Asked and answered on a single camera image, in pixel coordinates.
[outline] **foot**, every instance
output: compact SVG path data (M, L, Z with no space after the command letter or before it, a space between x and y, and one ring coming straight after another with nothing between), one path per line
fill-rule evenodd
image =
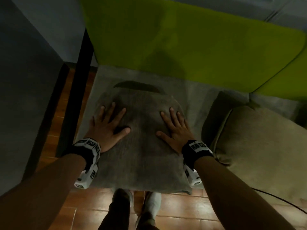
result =
M154 225L157 213L161 207L162 195L157 192L147 192L142 212L138 217L135 226L139 224L151 224Z
M118 188L118 189L112 188L111 190L113 192L112 201L117 197L123 197L123 198L129 200L131 207L133 206L133 194L130 192L130 190L120 189L120 188Z

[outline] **cable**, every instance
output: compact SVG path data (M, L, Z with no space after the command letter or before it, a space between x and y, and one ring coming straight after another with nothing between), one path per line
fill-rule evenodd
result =
M296 205L294 205L294 204L292 204L292 203L290 203L290 202L288 202L288 201L286 201L286 200L284 200L284 199L282 199L282 198L280 198L280 197L277 197L277 196L275 196L275 195L273 195L273 194L267 193L267 192L262 191L262 190L259 190L259 189L255 189L255 188L252 188L252 189L254 189L254 190L256 190L256 191L259 191L259 192L262 192L262 193L264 193L264 194L268 194L268 195L273 196L273 197L275 197L275 198L278 198L278 199L280 199L281 201L284 201L284 202L286 202L286 203L288 203L288 204L290 204L290 205L296 207L297 209L299 209L300 211L304 212L304 213L307 215L307 212L305 212L303 209L299 208L298 206L296 206Z

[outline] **white shoe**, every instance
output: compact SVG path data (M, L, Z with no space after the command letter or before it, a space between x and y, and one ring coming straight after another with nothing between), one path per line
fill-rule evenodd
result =
M161 200L162 200L161 193L148 192L146 194L145 199L144 199L144 204L143 204L143 207L142 207L142 212L141 212L140 216L138 217L138 219L135 223L136 228L138 226L138 223L139 223L142 215L145 214L145 213L150 213L151 214L151 220L154 222L154 220L156 219L156 216L158 214L158 211L161 207Z
M128 189L121 189L121 188L111 188L111 191L113 193L112 201L113 201L114 197L117 196L117 195L124 195L125 196L125 194L127 194L128 197L129 197L129 201L130 201L130 207L133 206L133 202L134 202L133 194L131 193L130 190L128 190Z

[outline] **wrist strap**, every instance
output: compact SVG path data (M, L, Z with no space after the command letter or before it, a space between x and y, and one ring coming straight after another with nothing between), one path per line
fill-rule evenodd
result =
M199 142L197 140L189 140L182 147L181 152L186 165L189 166L191 170L194 169L194 163L197 159L203 156L213 157L212 151L204 144L204 142Z
M100 157L100 145L98 142L91 138L84 138L77 141L72 146L68 147L62 154L77 154L84 158L86 166L84 170L90 170L94 167Z

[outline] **person's right arm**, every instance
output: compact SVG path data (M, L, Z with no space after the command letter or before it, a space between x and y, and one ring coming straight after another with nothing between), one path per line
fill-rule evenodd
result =
M157 136L181 154L188 140L194 139L186 120L170 109L172 120L161 112L162 119L171 130L171 137L158 131ZM211 205L226 230L278 229L294 230L270 204L213 157L200 157L194 162Z

